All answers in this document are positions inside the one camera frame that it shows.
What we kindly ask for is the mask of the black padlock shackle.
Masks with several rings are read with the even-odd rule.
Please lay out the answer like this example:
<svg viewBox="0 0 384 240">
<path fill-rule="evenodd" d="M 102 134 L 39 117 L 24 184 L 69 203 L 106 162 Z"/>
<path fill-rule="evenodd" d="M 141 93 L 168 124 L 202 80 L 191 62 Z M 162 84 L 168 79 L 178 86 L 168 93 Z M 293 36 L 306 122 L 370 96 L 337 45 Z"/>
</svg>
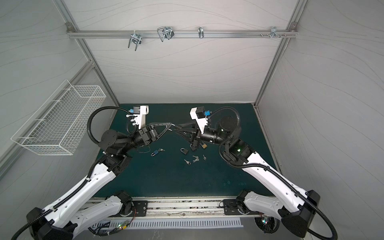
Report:
<svg viewBox="0 0 384 240">
<path fill-rule="evenodd" d="M 181 148 L 180 151 L 184 154 L 184 155 L 187 155 L 188 154 L 188 150 L 185 149 L 185 148 Z"/>
</svg>

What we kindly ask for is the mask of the metal u hook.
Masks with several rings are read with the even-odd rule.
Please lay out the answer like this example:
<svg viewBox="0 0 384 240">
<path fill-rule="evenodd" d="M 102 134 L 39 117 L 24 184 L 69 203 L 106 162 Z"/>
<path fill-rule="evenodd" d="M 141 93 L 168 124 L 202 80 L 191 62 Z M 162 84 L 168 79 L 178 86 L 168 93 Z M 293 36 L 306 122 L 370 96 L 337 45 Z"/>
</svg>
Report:
<svg viewBox="0 0 384 240">
<path fill-rule="evenodd" d="M 142 37 L 139 34 L 133 33 L 130 36 L 128 48 L 135 46 L 135 51 L 137 51 L 138 46 L 142 44 Z"/>
<path fill-rule="evenodd" d="M 173 28 L 169 26 L 159 27 L 157 33 L 161 42 L 164 42 L 165 39 L 170 40 L 175 35 Z"/>
</svg>

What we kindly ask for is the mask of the aluminium wall rail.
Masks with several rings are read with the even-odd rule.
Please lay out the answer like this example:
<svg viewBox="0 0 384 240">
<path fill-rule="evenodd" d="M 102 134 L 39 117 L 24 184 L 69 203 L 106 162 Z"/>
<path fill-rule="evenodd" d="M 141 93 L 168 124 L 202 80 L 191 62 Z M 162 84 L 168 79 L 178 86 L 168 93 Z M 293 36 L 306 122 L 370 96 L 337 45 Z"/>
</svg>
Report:
<svg viewBox="0 0 384 240">
<path fill-rule="evenodd" d="M 251 39 L 262 38 L 260 34 L 268 34 L 270 30 L 207 30 L 204 29 L 203 39 Z M 156 30 L 138 31 L 73 31 L 67 32 L 71 39 L 129 39 L 131 34 L 141 35 L 142 39 L 159 39 Z M 199 39 L 198 29 L 174 30 L 173 39 Z M 285 38 L 295 38 L 298 31 L 278 30 L 279 34 L 286 34 Z"/>
</svg>

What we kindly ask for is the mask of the black padlock with keys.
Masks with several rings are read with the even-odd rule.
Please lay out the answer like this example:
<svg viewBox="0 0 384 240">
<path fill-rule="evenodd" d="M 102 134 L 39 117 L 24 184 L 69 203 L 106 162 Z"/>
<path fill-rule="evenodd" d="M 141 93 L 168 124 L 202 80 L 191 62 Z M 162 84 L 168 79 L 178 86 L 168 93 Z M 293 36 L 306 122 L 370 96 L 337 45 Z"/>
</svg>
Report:
<svg viewBox="0 0 384 240">
<path fill-rule="evenodd" d="M 174 131 L 174 130 L 178 130 L 179 127 L 176 126 L 176 125 L 171 125 L 170 128 L 169 128 L 169 131 Z"/>
</svg>

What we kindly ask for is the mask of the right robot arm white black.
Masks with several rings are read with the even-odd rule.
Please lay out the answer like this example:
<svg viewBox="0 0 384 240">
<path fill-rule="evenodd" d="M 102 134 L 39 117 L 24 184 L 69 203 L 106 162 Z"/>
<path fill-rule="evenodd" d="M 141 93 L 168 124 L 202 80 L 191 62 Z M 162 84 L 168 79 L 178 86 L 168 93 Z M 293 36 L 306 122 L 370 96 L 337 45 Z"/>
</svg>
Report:
<svg viewBox="0 0 384 240">
<path fill-rule="evenodd" d="M 331 231 L 329 239 L 338 239 L 336 228 L 318 207 L 320 195 L 293 184 L 240 139 L 241 117 L 236 109 L 225 106 L 212 112 L 197 107 L 191 109 L 190 116 L 191 122 L 175 126 L 178 135 L 188 140 L 192 148 L 200 142 L 217 145 L 219 156 L 230 167 L 248 173 L 273 194 L 272 197 L 263 197 L 252 191 L 242 192 L 237 198 L 241 214 L 259 212 L 276 219 L 297 237 L 304 238 L 306 234 L 311 234 L 325 240 L 326 236 L 310 228 L 318 215 Z"/>
</svg>

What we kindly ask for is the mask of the metal hook bracket right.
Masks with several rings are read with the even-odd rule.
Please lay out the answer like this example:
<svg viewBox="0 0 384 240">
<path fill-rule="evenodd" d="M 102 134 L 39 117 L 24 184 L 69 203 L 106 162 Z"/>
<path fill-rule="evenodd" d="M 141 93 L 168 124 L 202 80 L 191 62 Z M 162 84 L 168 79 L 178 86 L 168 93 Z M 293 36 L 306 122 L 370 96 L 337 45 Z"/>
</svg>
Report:
<svg viewBox="0 0 384 240">
<path fill-rule="evenodd" d="M 286 36 L 286 34 L 279 34 L 276 27 L 272 27 L 268 34 L 260 34 L 260 37 L 269 39 L 281 39 L 285 38 Z"/>
</svg>

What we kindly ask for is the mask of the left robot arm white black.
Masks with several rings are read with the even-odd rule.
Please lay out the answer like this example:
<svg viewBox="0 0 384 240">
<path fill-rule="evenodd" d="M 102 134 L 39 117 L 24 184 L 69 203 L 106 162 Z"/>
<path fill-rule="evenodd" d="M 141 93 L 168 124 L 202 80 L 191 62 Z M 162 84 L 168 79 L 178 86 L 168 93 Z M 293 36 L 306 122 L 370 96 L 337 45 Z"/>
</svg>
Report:
<svg viewBox="0 0 384 240">
<path fill-rule="evenodd" d="M 92 121 L 101 111 L 118 110 L 127 113 L 137 129 L 130 134 L 107 130 L 98 141 L 92 133 Z M 72 240 L 93 224 L 116 214 L 128 215 L 131 211 L 131 198 L 125 192 L 119 192 L 102 203 L 82 210 L 81 207 L 102 187 L 115 179 L 129 165 L 132 157 L 129 151 L 159 140 L 163 133 L 157 133 L 157 127 L 167 131 L 172 123 L 152 123 L 143 126 L 142 120 L 148 114 L 147 106 L 126 110 L 107 106 L 96 109 L 87 121 L 87 133 L 93 143 L 103 151 L 95 160 L 87 175 L 68 192 L 46 207 L 34 208 L 27 214 L 27 223 L 13 236 L 16 240 L 28 230 L 34 240 Z"/>
</svg>

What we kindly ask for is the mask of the silver key bunch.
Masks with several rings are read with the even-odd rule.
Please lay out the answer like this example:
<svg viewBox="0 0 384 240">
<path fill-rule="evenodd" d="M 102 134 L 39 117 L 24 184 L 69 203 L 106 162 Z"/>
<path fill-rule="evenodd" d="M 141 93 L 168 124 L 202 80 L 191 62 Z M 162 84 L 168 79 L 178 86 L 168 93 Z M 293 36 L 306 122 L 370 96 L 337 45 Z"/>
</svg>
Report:
<svg viewBox="0 0 384 240">
<path fill-rule="evenodd" d="M 198 156 L 193 156 L 195 159 L 193 160 L 193 163 L 196 163 L 196 162 L 198 162 L 200 159 L 199 159 L 199 157 Z"/>
</svg>

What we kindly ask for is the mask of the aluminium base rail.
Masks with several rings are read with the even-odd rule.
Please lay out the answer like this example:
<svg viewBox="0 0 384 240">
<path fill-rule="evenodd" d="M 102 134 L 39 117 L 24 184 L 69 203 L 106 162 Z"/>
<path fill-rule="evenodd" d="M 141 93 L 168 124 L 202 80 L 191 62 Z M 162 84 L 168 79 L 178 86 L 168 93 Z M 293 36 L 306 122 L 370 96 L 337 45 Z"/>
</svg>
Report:
<svg viewBox="0 0 384 240">
<path fill-rule="evenodd" d="M 133 197 L 146 201 L 146 215 L 140 219 L 229 218 L 225 215 L 224 200 L 235 196 L 218 197 Z"/>
</svg>

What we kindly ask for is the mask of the brass padlock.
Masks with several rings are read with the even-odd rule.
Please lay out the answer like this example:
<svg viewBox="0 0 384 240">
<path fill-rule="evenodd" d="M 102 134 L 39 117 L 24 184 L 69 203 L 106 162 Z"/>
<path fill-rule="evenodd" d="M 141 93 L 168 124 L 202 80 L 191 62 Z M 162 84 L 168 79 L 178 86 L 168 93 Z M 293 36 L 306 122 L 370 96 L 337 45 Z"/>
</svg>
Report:
<svg viewBox="0 0 384 240">
<path fill-rule="evenodd" d="M 207 145 L 206 145 L 205 143 L 203 143 L 203 142 L 200 142 L 200 146 L 201 146 L 203 149 L 207 148 Z"/>
</svg>

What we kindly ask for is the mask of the metal U hook left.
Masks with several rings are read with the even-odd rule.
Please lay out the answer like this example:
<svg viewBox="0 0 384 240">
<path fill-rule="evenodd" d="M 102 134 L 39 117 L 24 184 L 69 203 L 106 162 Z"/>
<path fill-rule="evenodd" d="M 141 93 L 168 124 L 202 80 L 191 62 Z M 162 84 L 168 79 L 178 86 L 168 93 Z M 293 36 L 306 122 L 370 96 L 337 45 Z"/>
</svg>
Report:
<svg viewBox="0 0 384 240">
<path fill-rule="evenodd" d="M 139 34 L 133 33 L 130 36 L 128 48 L 135 46 L 135 51 L 137 51 L 138 46 L 142 44 L 142 37 Z"/>
</svg>

